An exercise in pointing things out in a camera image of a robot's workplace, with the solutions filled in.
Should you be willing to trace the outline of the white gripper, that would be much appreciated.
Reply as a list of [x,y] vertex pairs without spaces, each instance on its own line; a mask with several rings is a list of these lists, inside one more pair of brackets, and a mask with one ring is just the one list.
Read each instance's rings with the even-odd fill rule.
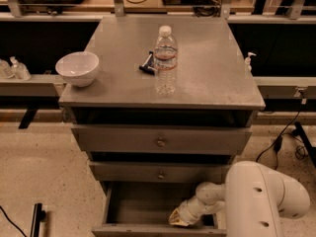
[[195,224],[205,214],[207,204],[197,196],[183,201],[180,208],[175,208],[169,216],[169,224],[172,226],[188,227]]

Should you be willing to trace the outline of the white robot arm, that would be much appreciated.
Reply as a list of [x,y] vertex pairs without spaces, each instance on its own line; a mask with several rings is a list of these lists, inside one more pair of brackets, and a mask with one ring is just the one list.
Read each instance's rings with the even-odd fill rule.
[[203,216],[225,211],[227,237],[283,237],[280,220],[298,219],[310,196],[297,180],[252,161],[233,164],[218,185],[203,182],[193,197],[169,216],[175,226],[193,225]]

